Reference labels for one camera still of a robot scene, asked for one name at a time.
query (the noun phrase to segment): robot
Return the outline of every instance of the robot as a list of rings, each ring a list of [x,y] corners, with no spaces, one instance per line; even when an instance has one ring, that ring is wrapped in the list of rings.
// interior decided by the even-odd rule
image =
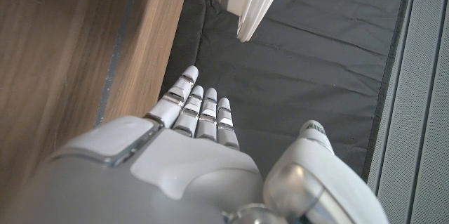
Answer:
[[[144,118],[122,117],[54,152],[3,223],[388,223],[317,121],[263,181],[239,151],[227,98],[195,66]]]

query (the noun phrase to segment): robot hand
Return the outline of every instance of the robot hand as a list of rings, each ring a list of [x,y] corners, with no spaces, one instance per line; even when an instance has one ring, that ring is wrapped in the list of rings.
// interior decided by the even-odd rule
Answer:
[[[145,115],[122,117],[56,151],[5,223],[387,223],[368,186],[316,121],[265,182],[239,151],[228,99],[191,66]]]

